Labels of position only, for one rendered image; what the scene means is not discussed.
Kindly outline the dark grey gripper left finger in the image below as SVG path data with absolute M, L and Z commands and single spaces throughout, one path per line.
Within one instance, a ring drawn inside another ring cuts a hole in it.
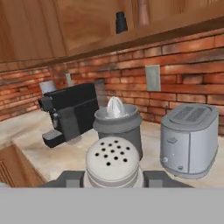
M 57 179 L 49 181 L 41 187 L 82 188 L 84 171 L 63 171 Z

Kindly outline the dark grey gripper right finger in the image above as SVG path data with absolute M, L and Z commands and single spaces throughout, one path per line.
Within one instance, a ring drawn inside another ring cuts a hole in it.
M 190 185 L 172 179 L 165 171 L 144 171 L 144 186 L 148 188 L 191 188 Z

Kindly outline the wooden base cabinet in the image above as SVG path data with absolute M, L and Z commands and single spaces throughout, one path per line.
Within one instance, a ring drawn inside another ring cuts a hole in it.
M 0 150 L 0 182 L 10 187 L 38 187 L 46 181 L 15 145 Z

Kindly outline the white shaker with holes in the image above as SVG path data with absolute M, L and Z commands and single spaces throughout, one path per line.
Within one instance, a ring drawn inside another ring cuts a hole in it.
M 85 188 L 140 188 L 144 175 L 136 147 L 117 136 L 95 142 L 86 154 Z

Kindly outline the silver toaster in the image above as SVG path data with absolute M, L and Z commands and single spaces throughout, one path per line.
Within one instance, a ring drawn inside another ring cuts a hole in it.
M 206 176 L 218 152 L 219 111 L 215 106 L 187 103 L 161 120 L 160 163 L 174 176 Z

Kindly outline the black coffee machine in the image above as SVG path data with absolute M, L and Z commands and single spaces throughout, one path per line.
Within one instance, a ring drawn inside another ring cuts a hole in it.
M 38 99 L 42 111 L 48 112 L 53 129 L 42 135 L 49 148 L 69 142 L 93 128 L 99 109 L 94 83 L 83 83 L 45 93 Z

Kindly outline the grey citrus juicer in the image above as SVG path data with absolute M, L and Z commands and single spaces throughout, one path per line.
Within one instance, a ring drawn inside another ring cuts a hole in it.
M 93 128 L 99 138 L 108 136 L 123 137 L 137 149 L 139 159 L 143 157 L 140 124 L 142 118 L 138 108 L 132 104 L 123 104 L 119 97 L 111 97 L 106 107 L 94 113 Z

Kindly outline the small grey wall outlet plate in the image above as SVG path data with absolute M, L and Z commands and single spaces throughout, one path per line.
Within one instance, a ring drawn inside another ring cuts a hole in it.
M 68 87 L 71 87 L 73 85 L 73 81 L 71 78 L 71 74 L 70 73 L 65 73 L 66 76 L 66 83 Z

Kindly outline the wooden wall cabinet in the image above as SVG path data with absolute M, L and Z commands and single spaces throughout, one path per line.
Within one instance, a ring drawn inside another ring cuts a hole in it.
M 128 30 L 116 33 L 123 11 Z M 0 71 L 224 28 L 224 0 L 0 0 Z

